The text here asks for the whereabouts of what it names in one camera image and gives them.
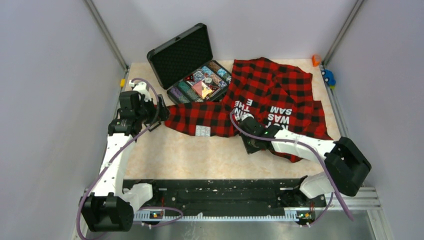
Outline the red black plaid shirt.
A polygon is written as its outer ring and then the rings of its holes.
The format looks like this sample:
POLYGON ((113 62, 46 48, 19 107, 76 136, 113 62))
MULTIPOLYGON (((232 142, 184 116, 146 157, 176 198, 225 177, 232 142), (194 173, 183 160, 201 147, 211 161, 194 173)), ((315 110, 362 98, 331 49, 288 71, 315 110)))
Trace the red black plaid shirt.
POLYGON ((323 105, 313 96, 311 73, 261 57, 235 60, 231 77, 221 101, 171 105, 165 126, 189 136, 197 127, 208 127, 211 136, 229 138, 238 134, 232 119, 250 114, 264 127, 330 139, 323 105))

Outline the black square brooch box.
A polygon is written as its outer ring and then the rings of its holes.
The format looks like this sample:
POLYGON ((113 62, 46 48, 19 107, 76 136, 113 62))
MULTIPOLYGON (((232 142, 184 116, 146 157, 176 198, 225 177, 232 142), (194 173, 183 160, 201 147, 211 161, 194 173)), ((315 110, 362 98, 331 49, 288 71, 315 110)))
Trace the black square brooch box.
POLYGON ((155 121, 155 122, 152 122, 152 123, 145 123, 144 125, 146 126, 146 128, 148 129, 149 132, 152 132, 155 129, 157 129, 161 124, 162 124, 161 121, 155 121))

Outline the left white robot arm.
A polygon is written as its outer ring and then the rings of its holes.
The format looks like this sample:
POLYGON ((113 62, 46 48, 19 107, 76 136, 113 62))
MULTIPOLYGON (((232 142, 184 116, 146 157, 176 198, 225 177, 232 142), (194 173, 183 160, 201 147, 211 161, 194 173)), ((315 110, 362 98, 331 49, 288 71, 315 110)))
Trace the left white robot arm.
POLYGON ((159 126, 161 117, 166 115, 160 94, 150 97, 147 90, 120 94, 116 117, 107 127, 107 145, 99 175, 80 200, 80 214, 91 232, 127 232, 143 204, 154 207, 160 202, 161 194, 149 183, 136 183, 128 190, 123 185, 137 139, 159 126))

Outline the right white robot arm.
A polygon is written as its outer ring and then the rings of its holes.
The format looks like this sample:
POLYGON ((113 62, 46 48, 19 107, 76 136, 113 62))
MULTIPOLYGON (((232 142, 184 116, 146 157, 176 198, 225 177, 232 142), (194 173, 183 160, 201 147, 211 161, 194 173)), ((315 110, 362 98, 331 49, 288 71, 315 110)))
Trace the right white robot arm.
POLYGON ((276 125, 264 127, 249 114, 240 122, 232 123, 253 150, 289 154, 322 166, 323 172, 307 176, 293 192, 293 200, 299 206, 307 206, 313 198, 329 193, 356 196, 372 169, 365 155, 348 137, 324 140, 276 125))

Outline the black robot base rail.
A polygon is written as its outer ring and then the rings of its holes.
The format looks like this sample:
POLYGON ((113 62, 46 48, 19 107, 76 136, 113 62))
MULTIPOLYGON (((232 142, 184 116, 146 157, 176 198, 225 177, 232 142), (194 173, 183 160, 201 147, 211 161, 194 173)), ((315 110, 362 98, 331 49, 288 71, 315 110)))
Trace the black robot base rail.
POLYGON ((289 208, 324 208, 324 195, 308 199, 299 178, 283 179, 126 179, 123 188, 152 185, 144 206, 179 209, 186 217, 283 216, 289 208))

